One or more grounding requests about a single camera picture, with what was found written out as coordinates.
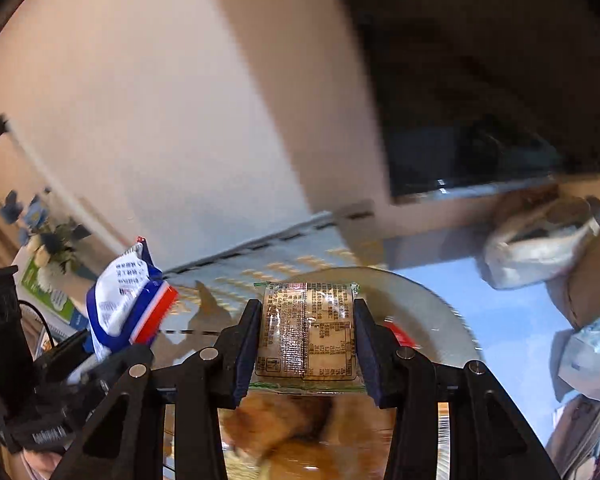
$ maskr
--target black cable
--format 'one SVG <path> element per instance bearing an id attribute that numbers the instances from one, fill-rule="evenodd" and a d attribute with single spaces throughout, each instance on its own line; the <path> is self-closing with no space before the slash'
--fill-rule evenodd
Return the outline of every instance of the black cable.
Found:
<path id="1" fill-rule="evenodd" d="M 22 304 L 26 305 L 31 310 L 33 310 L 33 312 L 35 312 L 36 314 L 38 314 L 38 317 L 40 318 L 40 321 L 42 321 L 42 325 L 44 325 L 44 327 L 45 327 L 46 334 L 49 336 L 49 344 L 51 345 L 51 348 L 53 348 L 54 346 L 56 346 L 56 343 L 54 343 L 54 337 L 51 335 L 51 330 L 49 330 L 49 325 L 46 324 L 45 317 L 40 313 L 40 311 L 38 310 L 38 308 L 35 307 L 35 306 L 33 306 L 32 304 L 30 304 L 29 301 L 18 300 L 18 304 L 20 304 L 20 305 L 22 305 Z"/>

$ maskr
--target fried food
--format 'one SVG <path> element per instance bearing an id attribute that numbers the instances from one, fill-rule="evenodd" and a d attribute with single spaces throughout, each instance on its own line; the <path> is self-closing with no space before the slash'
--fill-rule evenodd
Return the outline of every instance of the fried food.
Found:
<path id="1" fill-rule="evenodd" d="M 229 444 L 259 460 L 292 436 L 309 433 L 311 417 L 289 396 L 250 392 L 222 419 Z"/>
<path id="2" fill-rule="evenodd" d="M 336 480 L 340 477 L 327 446 L 289 440 L 269 457 L 269 480 Z"/>
<path id="3" fill-rule="evenodd" d="M 288 398 L 295 403 L 309 419 L 310 429 L 302 436 L 318 439 L 331 413 L 331 396 L 293 395 Z"/>
<path id="4" fill-rule="evenodd" d="M 382 479 L 394 424 L 395 410 L 380 410 L 366 395 L 343 394 L 334 398 L 322 439 L 350 450 L 357 478 Z"/>

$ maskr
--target white flower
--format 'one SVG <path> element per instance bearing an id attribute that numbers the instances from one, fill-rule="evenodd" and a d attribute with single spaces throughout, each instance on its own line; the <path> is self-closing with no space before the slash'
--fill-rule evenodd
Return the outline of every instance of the white flower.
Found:
<path id="1" fill-rule="evenodd" d="M 36 254 L 36 251 L 40 248 L 41 245 L 42 236 L 33 235 L 31 238 L 29 238 L 29 241 L 27 243 L 27 253 Z"/>
<path id="2" fill-rule="evenodd" d="M 49 263 L 49 260 L 51 260 L 51 254 L 48 253 L 46 247 L 39 247 L 36 251 L 36 255 L 33 257 L 33 262 L 36 264 L 36 266 L 42 268 Z"/>
<path id="3" fill-rule="evenodd" d="M 38 285 L 46 292 L 59 290 L 58 279 L 62 276 L 62 267 L 57 262 L 49 262 L 38 269 Z"/>

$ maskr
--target black speaker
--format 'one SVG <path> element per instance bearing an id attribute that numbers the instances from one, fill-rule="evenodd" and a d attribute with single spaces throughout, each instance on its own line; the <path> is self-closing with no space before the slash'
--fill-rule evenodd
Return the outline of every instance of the black speaker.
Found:
<path id="1" fill-rule="evenodd" d="M 16 270 L 17 266 L 0 269 L 0 423 L 22 409 L 36 385 L 33 358 L 20 324 Z"/>

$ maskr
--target bag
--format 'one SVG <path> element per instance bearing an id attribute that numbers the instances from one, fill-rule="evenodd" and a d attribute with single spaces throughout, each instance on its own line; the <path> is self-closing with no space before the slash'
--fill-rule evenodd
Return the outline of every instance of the bag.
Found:
<path id="1" fill-rule="evenodd" d="M 567 280 L 570 322 L 577 328 L 600 317 L 600 236 L 587 248 Z"/>
<path id="2" fill-rule="evenodd" d="M 590 200 L 559 198 L 497 227 L 484 247 L 491 286 L 515 288 L 568 272 L 600 232 Z"/>
<path id="3" fill-rule="evenodd" d="M 564 407 L 560 421 L 546 445 L 560 478 L 589 479 L 584 469 L 595 469 L 600 442 L 600 401 L 580 395 Z"/>
<path id="4" fill-rule="evenodd" d="M 138 237 L 87 292 L 91 340 L 98 361 L 134 343 L 151 346 L 177 296 L 154 266 L 146 240 Z"/>

